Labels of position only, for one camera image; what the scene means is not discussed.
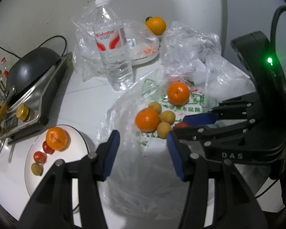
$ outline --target frying pan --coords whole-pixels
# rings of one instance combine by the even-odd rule
[[[0,108],[0,125],[8,105],[18,101],[59,60],[60,56],[55,51],[38,47],[13,65],[6,81],[6,90],[9,93]]]

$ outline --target yellow knob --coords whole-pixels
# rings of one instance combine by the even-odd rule
[[[28,106],[26,106],[24,103],[21,103],[16,112],[16,116],[18,119],[25,121],[27,117],[29,116],[30,109]]]

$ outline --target wahaha label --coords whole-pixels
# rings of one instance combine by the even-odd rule
[[[118,49],[126,42],[124,28],[110,28],[95,32],[96,45],[100,52]]]

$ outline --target white countertop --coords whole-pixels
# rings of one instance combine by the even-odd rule
[[[154,63],[134,69],[136,80],[160,66]],[[48,126],[56,124],[70,125],[96,142],[97,128],[107,110],[114,104],[121,92],[115,92],[105,78],[95,77],[82,83],[76,73],[67,72],[53,102]],[[15,145],[11,162],[8,162],[11,146],[3,147],[0,154],[0,204],[16,219],[29,200],[24,181],[24,165],[28,151],[37,138],[33,137]],[[270,180],[261,188],[264,190]],[[279,182],[260,199],[264,210],[277,212],[282,208]],[[177,228],[179,220],[148,220],[117,214],[104,206],[104,213],[109,228]],[[206,224],[213,218],[213,207],[208,209]],[[80,226],[79,213],[74,215],[75,224]]]

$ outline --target white plate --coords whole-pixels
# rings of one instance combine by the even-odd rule
[[[158,52],[155,52],[145,58],[141,58],[141,59],[133,59],[132,62],[132,66],[136,66],[136,65],[140,65],[140,64],[145,64],[148,63],[149,61],[152,61],[153,59],[155,59],[158,56]]]
[[[24,180],[26,183],[27,191],[31,197],[35,189],[42,180],[42,177],[48,172],[51,166],[57,159],[63,159],[66,163],[80,160],[82,157],[88,154],[88,147],[81,136],[81,134],[74,129],[73,127],[67,125],[58,125],[62,129],[66,130],[69,134],[70,145],[64,151],[55,151],[52,155],[47,154],[46,163],[43,164],[43,174],[41,177],[35,176],[31,171],[31,165],[34,163],[33,155],[36,151],[44,152],[42,149],[42,143],[46,139],[47,131],[43,132],[33,143],[31,149],[28,153],[25,167],[24,167]],[[77,179],[74,179],[72,182],[72,201],[73,208],[78,204],[78,185]]]

